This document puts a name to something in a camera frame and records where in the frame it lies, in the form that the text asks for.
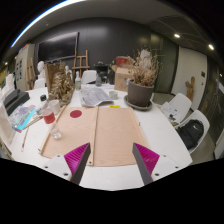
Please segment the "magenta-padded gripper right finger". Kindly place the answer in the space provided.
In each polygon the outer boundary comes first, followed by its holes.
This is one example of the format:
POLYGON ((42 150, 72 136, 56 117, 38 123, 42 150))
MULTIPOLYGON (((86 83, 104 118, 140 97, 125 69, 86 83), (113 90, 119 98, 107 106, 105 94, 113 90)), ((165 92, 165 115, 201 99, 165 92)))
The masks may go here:
POLYGON ((159 155, 145 146, 134 143, 132 153, 137 162, 145 185, 168 176, 181 169, 181 166, 168 155, 159 155))

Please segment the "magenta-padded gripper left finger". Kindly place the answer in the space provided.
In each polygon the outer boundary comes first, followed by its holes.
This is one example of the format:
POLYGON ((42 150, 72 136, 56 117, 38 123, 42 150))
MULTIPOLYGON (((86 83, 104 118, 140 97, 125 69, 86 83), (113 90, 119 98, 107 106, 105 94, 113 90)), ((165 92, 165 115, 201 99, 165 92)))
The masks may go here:
POLYGON ((86 143, 65 155, 57 154, 43 166, 43 169, 79 185, 90 153, 90 144, 86 143))

